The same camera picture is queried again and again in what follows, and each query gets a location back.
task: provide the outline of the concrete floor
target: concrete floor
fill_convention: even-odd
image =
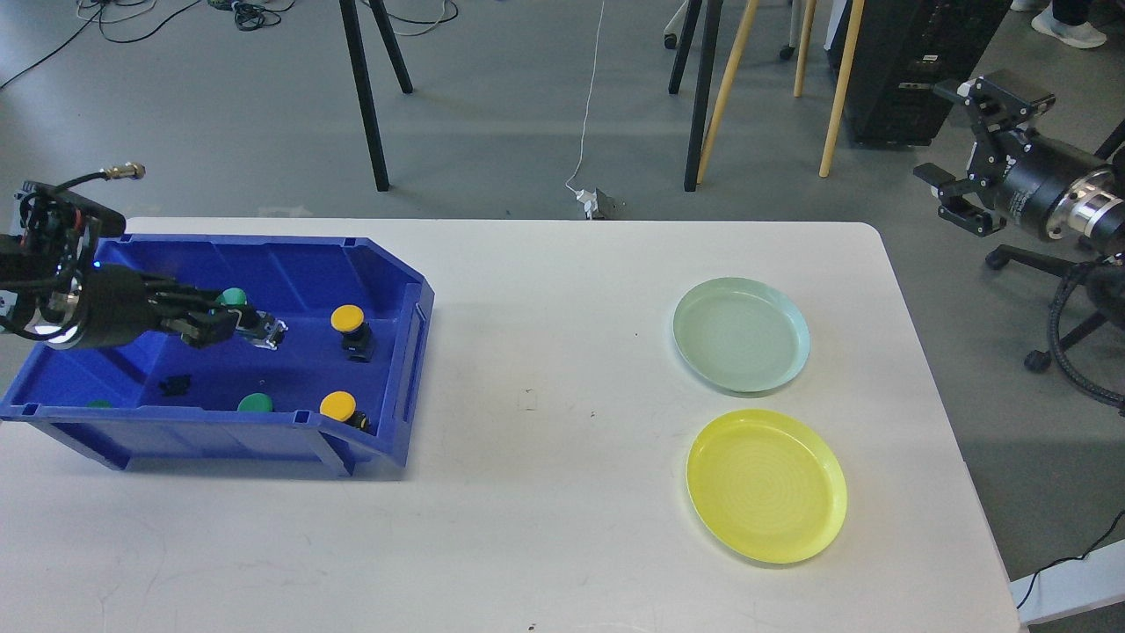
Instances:
[[[141,35],[182,4],[162,2],[107,31]],[[951,171],[964,164],[972,137],[957,116],[928,147],[871,150],[842,138],[831,177],[819,178],[834,83],[817,49],[804,97],[791,97],[794,64],[777,61],[789,25],[781,0],[766,0],[758,12],[706,182],[684,192],[699,57],[681,94],[669,96],[673,54],[660,39],[677,4],[608,2],[576,184],[604,189],[630,219],[875,226],[1009,576],[1081,552],[1123,507],[1125,421],[1056,371],[1022,368],[1023,356],[1043,346],[1055,281],[1018,265],[996,273],[981,264],[1001,241],[1081,256],[1072,241],[1041,244],[1015,227],[979,239],[937,219],[936,200],[910,170],[927,161]],[[436,2],[387,6],[415,18],[436,10]],[[25,178],[57,182],[134,160],[147,165],[144,180],[94,182],[82,192],[127,216],[578,218],[562,182],[578,154],[598,7],[462,0],[456,21],[400,38],[416,87],[410,96],[398,91],[375,25],[361,12],[393,183],[384,193],[371,178],[334,3],[298,2],[279,27],[258,33],[236,31],[230,13],[206,3],[137,44],[109,44],[87,29],[0,93],[0,191]],[[740,9],[727,6],[716,84]],[[1092,151],[1125,114],[1120,12],[1096,2],[1091,20],[1106,25],[1109,43],[1094,51],[1035,33],[1032,16],[1007,16],[978,72],[1009,67],[1055,92],[1058,105],[1040,128]],[[827,18],[821,8],[818,43]],[[0,76],[79,26],[69,2],[4,2]],[[11,210],[0,214],[8,226]],[[1081,347],[1076,363],[1125,389],[1120,333],[1100,333]],[[27,350],[0,340],[0,386]],[[1125,605],[1034,629],[1123,630]]]

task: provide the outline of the plastic plate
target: plastic plate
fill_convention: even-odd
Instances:
[[[764,409],[732,412],[700,432],[687,456],[687,491],[719,541],[767,563],[818,554],[847,514],[844,472],[828,445]]]
[[[754,279],[720,277],[695,286],[680,299],[672,331],[684,361],[730,391],[781,387],[809,359],[809,326],[801,310]]]

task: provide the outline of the shoe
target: shoe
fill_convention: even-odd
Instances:
[[[1096,48],[1106,43],[1106,34],[1094,28],[1090,22],[1083,22],[1078,26],[1062,24],[1054,19],[1054,16],[1051,15],[1051,9],[1046,9],[1032,18],[1032,28],[1076,48]]]
[[[1011,10],[1018,11],[1020,13],[1026,11],[1042,11],[1047,8],[1051,2],[1044,2],[1043,0],[1011,0]]]

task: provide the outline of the chair wheel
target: chair wheel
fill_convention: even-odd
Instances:
[[[1008,264],[1009,261],[1011,261],[1011,259],[1007,254],[1000,252],[999,250],[994,250],[984,255],[984,265],[988,265],[992,270],[999,270],[1004,268],[1005,265]]]
[[[1046,352],[1040,352],[1036,350],[1028,353],[1028,355],[1024,358],[1024,368],[1026,368],[1028,372],[1042,374],[1043,372],[1046,372],[1050,367],[1051,355]]]

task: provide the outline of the blue plastic bin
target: blue plastic bin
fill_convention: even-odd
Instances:
[[[135,234],[102,242],[98,259],[202,288],[241,287],[289,332],[273,352],[238,337],[194,350],[160,333],[108,350],[39,345],[0,401],[0,419],[118,470],[137,459],[318,461],[338,476],[379,455],[406,464],[433,290],[375,242]],[[349,361],[332,329],[332,310],[345,302],[371,327],[370,363]],[[160,383],[184,374],[188,392],[164,396]],[[356,397],[366,432],[317,413],[333,391]],[[236,412],[254,392],[271,397],[274,413]],[[111,408],[89,407],[98,400]]]

